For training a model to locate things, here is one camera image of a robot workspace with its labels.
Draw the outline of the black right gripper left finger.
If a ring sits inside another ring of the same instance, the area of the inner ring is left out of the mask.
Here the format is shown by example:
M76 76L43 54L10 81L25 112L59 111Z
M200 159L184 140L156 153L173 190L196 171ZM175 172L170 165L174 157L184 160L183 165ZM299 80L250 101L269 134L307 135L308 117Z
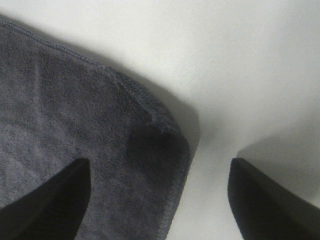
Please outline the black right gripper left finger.
M78 158L0 210L2 240L73 240L90 200L90 162Z

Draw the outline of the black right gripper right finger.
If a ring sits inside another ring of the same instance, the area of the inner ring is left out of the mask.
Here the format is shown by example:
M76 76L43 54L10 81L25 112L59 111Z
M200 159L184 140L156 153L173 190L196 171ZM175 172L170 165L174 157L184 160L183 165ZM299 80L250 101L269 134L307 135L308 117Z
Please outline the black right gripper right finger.
M320 210L243 158L230 164L227 196L245 240L318 240Z

